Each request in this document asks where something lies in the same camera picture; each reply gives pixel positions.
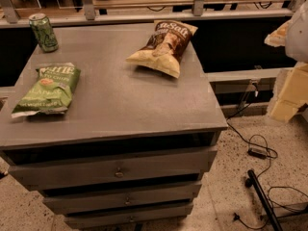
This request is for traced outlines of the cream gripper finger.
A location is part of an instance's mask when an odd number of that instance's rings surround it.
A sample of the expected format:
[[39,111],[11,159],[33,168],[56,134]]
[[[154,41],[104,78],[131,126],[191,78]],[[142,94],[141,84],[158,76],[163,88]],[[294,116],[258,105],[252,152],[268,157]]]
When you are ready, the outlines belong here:
[[308,64],[297,62],[292,69],[282,69],[275,80],[269,117],[288,122],[308,104]]
[[276,30],[266,36],[264,43],[272,47],[284,46],[286,43],[286,36],[289,25],[290,21],[286,21],[285,23],[283,23]]

